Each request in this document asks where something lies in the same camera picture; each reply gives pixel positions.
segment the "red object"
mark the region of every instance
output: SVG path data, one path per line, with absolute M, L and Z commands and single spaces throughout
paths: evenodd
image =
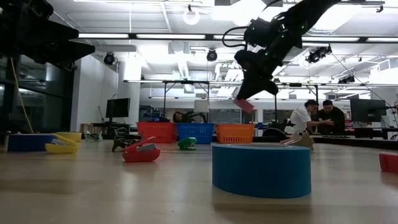
M 174 123 L 137 122 L 137 129 L 144 139 L 156 137 L 147 143 L 172 143 L 177 140 L 177 126 Z
M 155 148 L 151 151 L 137 152 L 137 148 L 139 146 L 150 143 L 154 139 L 155 137 L 151 137 L 125 148 L 123 153 L 123 159 L 126 162 L 152 162 L 156 160 L 160 156 L 159 149 Z
M 126 162 L 152 162 L 160 156 L 160 149 L 153 149 L 146 152 L 125 152 L 123 159 Z
M 379 154 L 380 168 L 398 174 L 398 155 Z
M 247 113 L 251 113 L 254 109 L 254 106 L 247 102 L 246 100 L 238 100 L 238 99 L 234 99 L 234 104 L 238 107 L 240 107 L 242 110 L 244 110 Z

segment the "yellow cable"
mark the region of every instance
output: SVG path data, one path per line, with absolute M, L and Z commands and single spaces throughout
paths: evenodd
M 24 106 L 24 101 L 22 100 L 22 95 L 21 95 L 21 92 L 19 91 L 18 78 L 17 78 L 17 73 L 15 72 L 15 66 L 14 66 L 14 60 L 13 59 L 11 59 L 11 65 L 12 65 L 12 71 L 14 72 L 15 84 L 16 84 L 16 86 L 18 88 L 18 94 L 19 94 L 19 99 L 21 101 L 22 109 L 24 110 L 25 118 L 27 120 L 27 123 L 29 124 L 30 131 L 33 134 L 34 133 L 33 132 L 33 128 L 32 128 L 32 125 L 30 124 L 29 118 L 27 117 L 25 106 Z

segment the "red basket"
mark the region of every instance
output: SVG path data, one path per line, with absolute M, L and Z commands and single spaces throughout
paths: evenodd
M 144 139 L 156 137 L 149 143 L 172 143 L 177 140 L 177 126 L 174 123 L 137 122 L 137 129 Z

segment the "white shirt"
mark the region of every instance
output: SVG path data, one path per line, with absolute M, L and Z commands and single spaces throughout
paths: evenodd
M 309 121 L 311 121 L 310 113 L 304 105 L 299 106 L 299 108 L 293 111 L 290 117 L 290 122 L 295 124 L 295 126 L 286 126 L 285 132 L 287 134 L 302 133 L 305 131 L 305 128 L 307 128 L 307 122 Z

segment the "orange basket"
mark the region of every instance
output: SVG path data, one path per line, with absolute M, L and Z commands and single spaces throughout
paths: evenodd
M 174 123 L 137 122 L 137 129 L 144 139 L 156 137 L 150 143 L 172 143 L 177 140 L 177 126 Z
M 252 143 L 254 124 L 217 124 L 219 143 Z

